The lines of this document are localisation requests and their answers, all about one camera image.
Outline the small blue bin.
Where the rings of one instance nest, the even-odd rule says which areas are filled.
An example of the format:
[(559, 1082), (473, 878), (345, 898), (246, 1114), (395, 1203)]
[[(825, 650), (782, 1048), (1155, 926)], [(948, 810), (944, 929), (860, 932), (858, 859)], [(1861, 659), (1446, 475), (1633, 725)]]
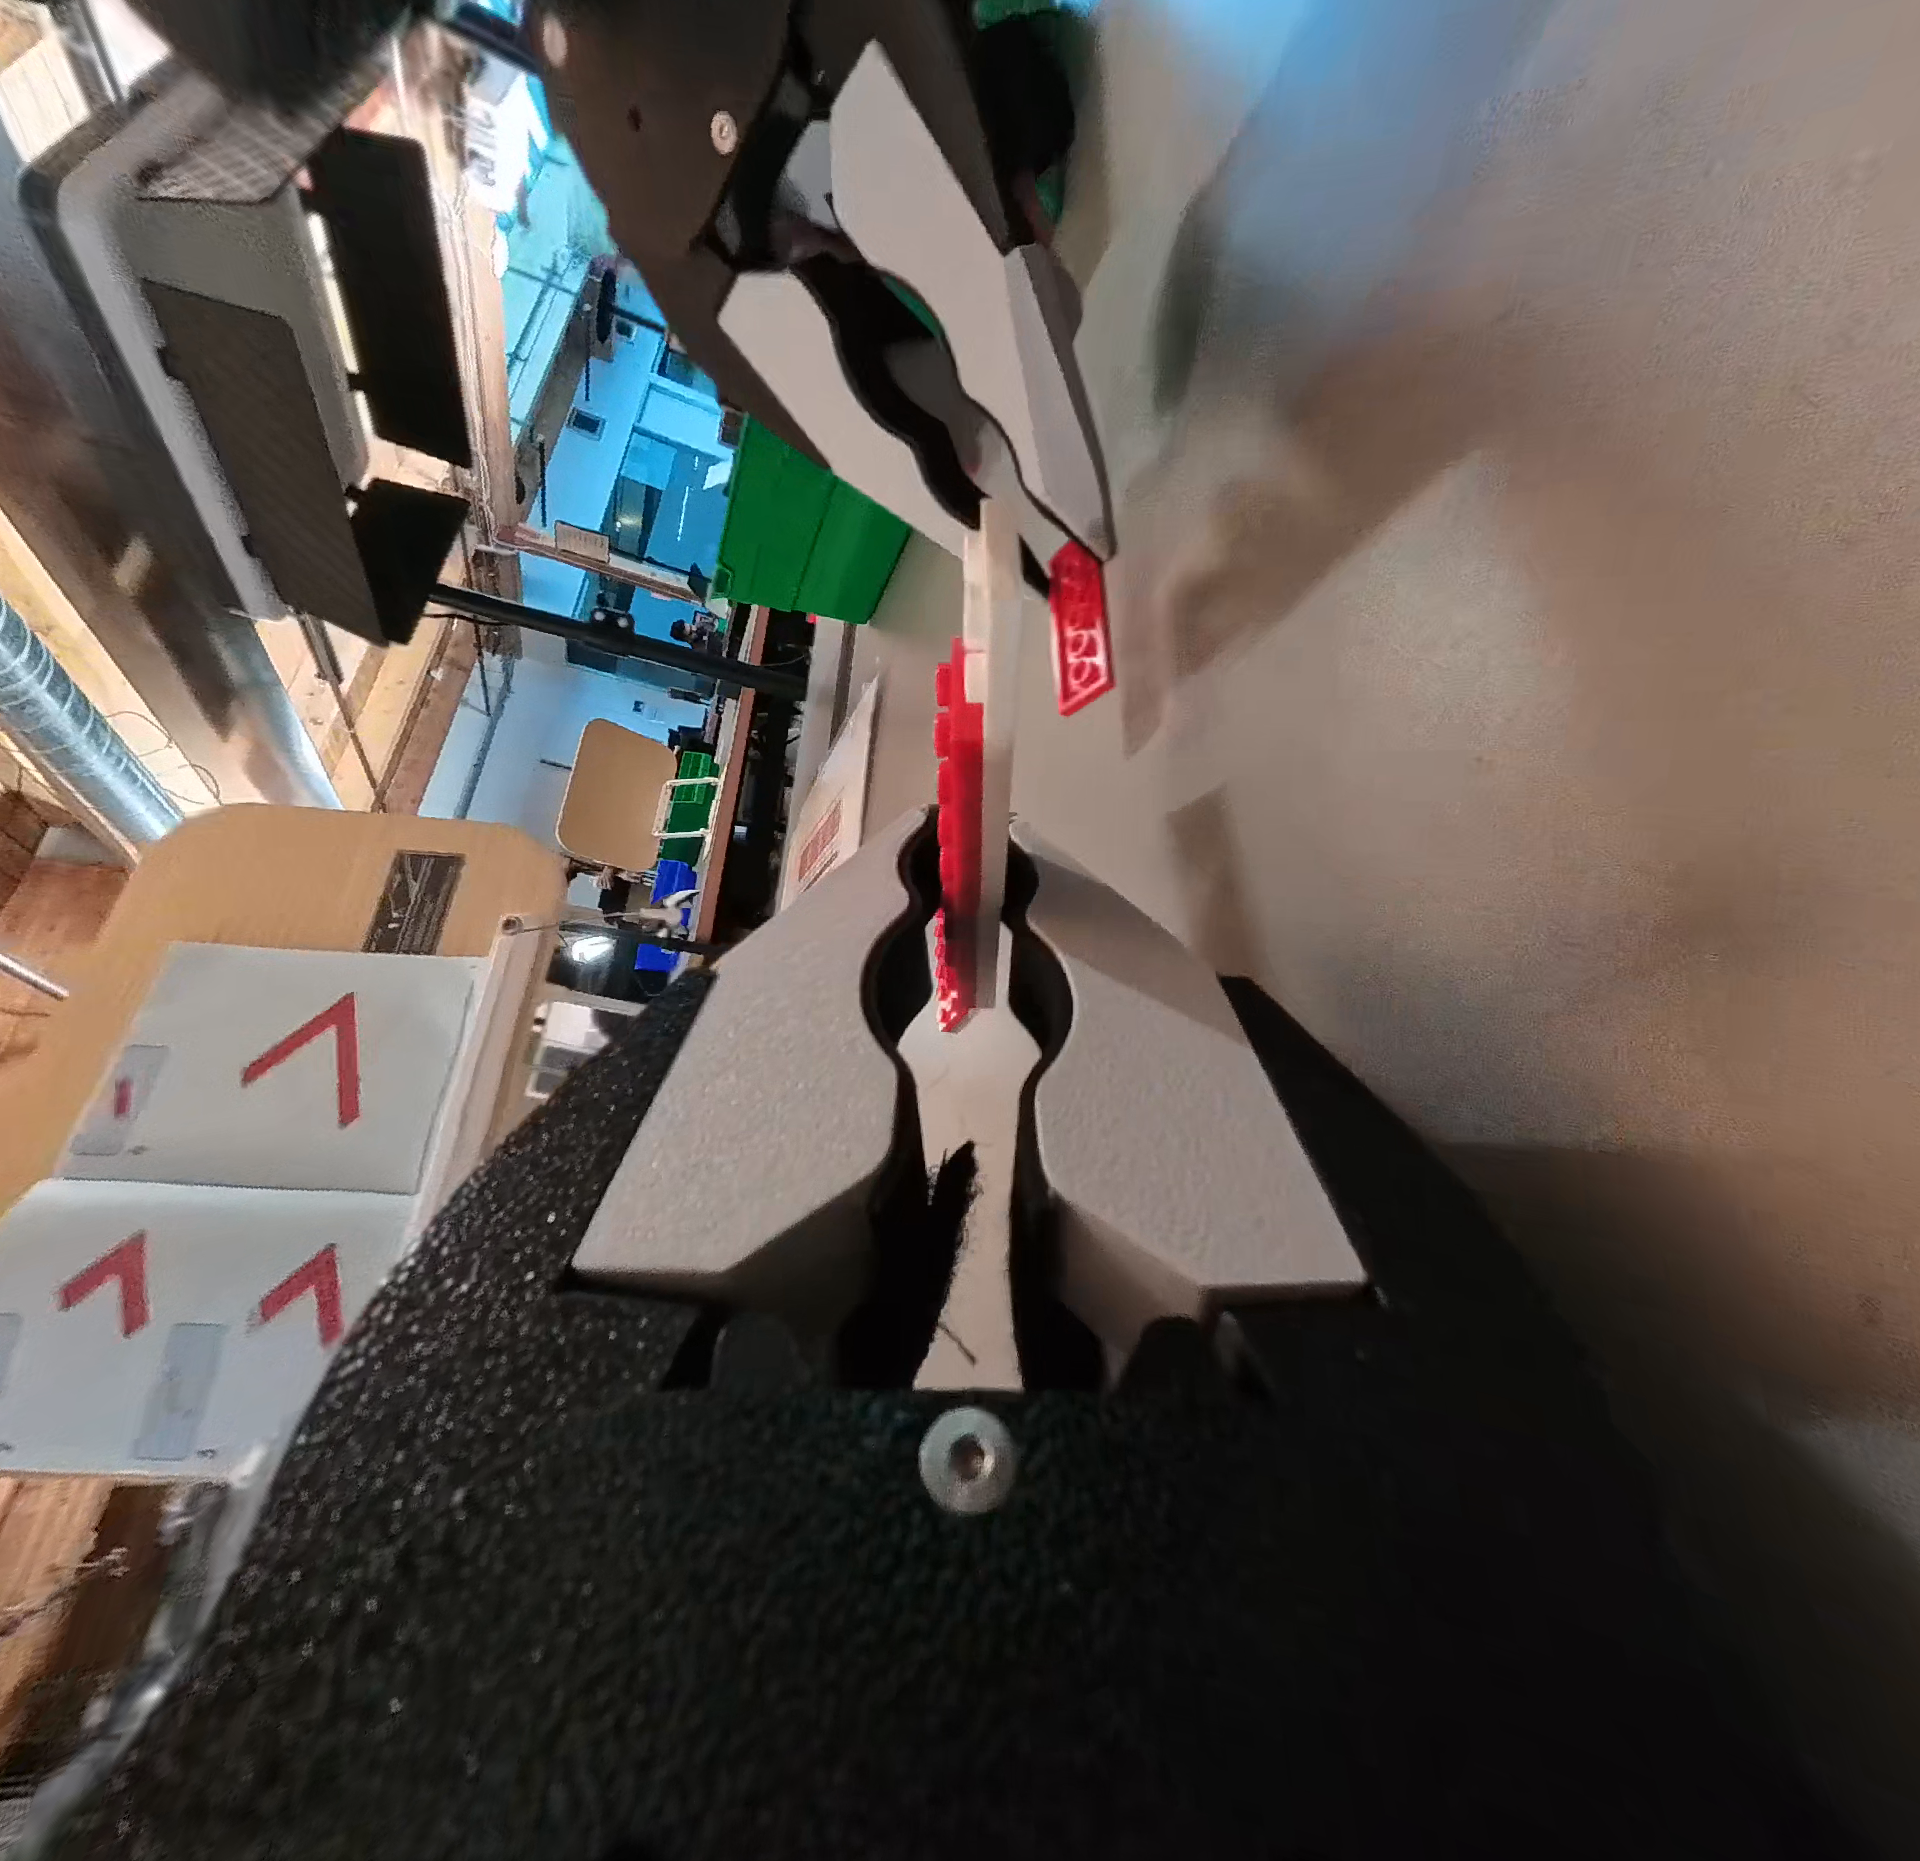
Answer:
[(692, 953), (692, 916), (699, 913), (699, 868), (683, 859), (655, 865), (655, 887), (643, 919), (643, 940), (634, 965), (647, 975), (672, 978)]

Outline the red and white lego assembly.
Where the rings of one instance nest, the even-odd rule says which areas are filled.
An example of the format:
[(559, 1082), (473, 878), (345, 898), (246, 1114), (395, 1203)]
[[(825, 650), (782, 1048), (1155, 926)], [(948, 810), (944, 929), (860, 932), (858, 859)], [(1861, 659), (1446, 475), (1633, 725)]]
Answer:
[(1012, 742), (1020, 725), (1022, 544), (1012, 512), (983, 501), (963, 532), (963, 630), (936, 673), (939, 916), (933, 998), (941, 1032), (999, 1004)]

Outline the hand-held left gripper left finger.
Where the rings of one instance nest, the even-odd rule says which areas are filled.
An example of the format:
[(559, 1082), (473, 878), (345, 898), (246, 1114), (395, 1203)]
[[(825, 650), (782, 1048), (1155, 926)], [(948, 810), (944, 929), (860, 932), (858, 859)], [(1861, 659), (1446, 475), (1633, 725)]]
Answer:
[(933, 810), (906, 810), (705, 975), (573, 1250), (600, 1289), (768, 1314), (858, 1389), (906, 1389), (944, 1306), (921, 1091)]

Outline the wooden workbench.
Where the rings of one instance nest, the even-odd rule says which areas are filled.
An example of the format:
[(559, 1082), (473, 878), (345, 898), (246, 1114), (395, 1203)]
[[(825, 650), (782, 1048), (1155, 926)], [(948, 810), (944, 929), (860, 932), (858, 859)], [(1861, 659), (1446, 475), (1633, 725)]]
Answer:
[(759, 688), (733, 688), (717, 725), (717, 791), (707, 813), (707, 845), (703, 858), (699, 906), (692, 910), (692, 936), (699, 940), (717, 939), (717, 913), (723, 898), (723, 872), (733, 846), (737, 810), (742, 796), (742, 777), (756, 742), (756, 718), (768, 701)]

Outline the green storage bin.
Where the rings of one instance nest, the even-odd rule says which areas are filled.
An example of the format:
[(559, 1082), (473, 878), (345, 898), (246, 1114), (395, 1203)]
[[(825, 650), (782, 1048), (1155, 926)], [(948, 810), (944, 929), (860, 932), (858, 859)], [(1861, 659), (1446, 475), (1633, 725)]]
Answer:
[(850, 625), (872, 622), (889, 592), (906, 525), (870, 496), (825, 475), (792, 528), (792, 609)]
[(717, 582), (729, 601), (816, 609), (808, 582), (838, 481), (756, 418), (733, 455)]

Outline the lego instruction booklet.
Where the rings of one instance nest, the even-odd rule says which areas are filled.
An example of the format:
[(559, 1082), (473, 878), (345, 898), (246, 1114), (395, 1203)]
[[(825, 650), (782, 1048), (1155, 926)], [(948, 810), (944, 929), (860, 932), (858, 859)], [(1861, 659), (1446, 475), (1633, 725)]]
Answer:
[(174, 945), (3, 1219), (3, 1470), (239, 1476), (447, 1177), (486, 959)]

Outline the white paper bag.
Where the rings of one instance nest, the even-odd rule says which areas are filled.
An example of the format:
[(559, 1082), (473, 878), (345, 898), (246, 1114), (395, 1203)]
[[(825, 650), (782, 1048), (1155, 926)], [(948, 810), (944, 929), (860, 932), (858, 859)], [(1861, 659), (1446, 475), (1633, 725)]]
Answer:
[(850, 701), (848, 720), (790, 817), (776, 910), (792, 906), (864, 845), (880, 688), (877, 675)]

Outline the grey hanging ceiling lamp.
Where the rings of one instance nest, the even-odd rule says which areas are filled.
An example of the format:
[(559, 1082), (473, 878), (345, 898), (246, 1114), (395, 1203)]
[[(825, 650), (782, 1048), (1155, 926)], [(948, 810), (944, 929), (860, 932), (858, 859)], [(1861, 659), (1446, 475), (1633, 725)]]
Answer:
[(233, 101), (174, 55), (38, 154), (20, 199), (217, 596), (407, 646), (468, 499), (374, 445), (472, 469), (427, 151)]

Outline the silver ventilation duct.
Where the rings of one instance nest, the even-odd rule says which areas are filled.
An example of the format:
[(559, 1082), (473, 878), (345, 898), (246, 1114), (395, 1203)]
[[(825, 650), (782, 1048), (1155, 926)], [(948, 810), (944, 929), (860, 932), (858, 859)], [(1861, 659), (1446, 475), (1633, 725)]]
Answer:
[(3, 733), (123, 859), (142, 859), (180, 825), (179, 801), (14, 601), (3, 601)]

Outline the dark steel beam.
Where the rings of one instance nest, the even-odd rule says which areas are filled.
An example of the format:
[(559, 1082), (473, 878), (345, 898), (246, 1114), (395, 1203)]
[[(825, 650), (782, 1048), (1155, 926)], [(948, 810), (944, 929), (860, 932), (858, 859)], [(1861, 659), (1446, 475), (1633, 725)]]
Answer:
[(249, 619), (186, 543), (191, 508), (128, 432), (20, 201), (3, 146), (3, 518), (21, 615), (185, 808), (208, 796), (337, 810), (327, 765)]

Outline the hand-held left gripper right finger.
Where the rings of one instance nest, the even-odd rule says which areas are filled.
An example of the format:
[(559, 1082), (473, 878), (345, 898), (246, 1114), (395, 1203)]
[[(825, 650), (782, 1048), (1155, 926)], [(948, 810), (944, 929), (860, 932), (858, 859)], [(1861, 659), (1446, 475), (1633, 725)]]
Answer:
[(1008, 1004), (1020, 1087), (1009, 1306), (1029, 1389), (1113, 1384), (1150, 1324), (1369, 1286), (1225, 985), (1018, 820)]

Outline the white booklet stand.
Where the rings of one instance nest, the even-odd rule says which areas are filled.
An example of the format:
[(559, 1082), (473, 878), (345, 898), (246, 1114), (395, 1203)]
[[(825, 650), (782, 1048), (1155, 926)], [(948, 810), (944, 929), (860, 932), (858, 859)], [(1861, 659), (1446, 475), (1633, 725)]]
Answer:
[(441, 1200), (460, 1186), (494, 1151), (502, 1103), (511, 1099), (516, 1065), (524, 1054), (532, 1011), (559, 940), (555, 919), (510, 913), (477, 970), (468, 1027), (453, 1059), (441, 1126), (421, 1177)]

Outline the small red lego plate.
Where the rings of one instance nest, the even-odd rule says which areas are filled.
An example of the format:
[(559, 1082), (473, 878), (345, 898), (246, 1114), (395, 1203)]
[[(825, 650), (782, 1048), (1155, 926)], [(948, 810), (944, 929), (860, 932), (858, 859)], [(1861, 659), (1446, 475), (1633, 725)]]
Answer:
[(1070, 720), (1115, 688), (1107, 572), (1076, 539), (1048, 564), (1048, 615), (1056, 709)]

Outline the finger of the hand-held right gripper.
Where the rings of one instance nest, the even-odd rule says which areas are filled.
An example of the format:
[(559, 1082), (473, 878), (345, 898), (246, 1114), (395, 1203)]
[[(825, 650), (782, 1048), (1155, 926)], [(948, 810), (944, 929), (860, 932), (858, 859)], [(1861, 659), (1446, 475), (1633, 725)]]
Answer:
[(717, 320), (806, 432), (806, 450), (904, 525), (963, 543), (995, 501), (1026, 543), (1037, 537), (1012, 450), (963, 391), (941, 336), (858, 329), (843, 341), (794, 271), (740, 273)]
[(1045, 243), (995, 237), (870, 41), (831, 113), (833, 208), (858, 259), (917, 296), (936, 336), (889, 365), (980, 491), (1022, 512), (1043, 559), (1115, 555), (1113, 490), (1078, 362), (1078, 289)]

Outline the black metal post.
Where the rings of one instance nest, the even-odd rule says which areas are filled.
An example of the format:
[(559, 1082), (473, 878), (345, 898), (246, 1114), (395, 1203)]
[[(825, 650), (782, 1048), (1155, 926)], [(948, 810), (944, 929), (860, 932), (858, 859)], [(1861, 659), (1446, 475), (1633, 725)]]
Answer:
[(524, 631), (544, 631), (564, 646), (593, 649), (607, 657), (636, 659), (658, 673), (683, 675), (690, 683), (707, 679), (723, 688), (759, 693), (769, 697), (782, 697), (798, 703), (808, 693), (806, 669), (782, 669), (768, 665), (751, 665), (746, 657), (729, 657), (723, 650), (699, 650), (687, 643), (655, 639), (636, 631), (623, 618), (600, 618), (581, 619), (564, 615), (548, 615), (544, 608), (529, 608), (524, 601), (495, 599), (468, 587), (432, 582), (427, 605), (444, 608), (456, 618), (468, 618), (489, 625), (518, 625)]

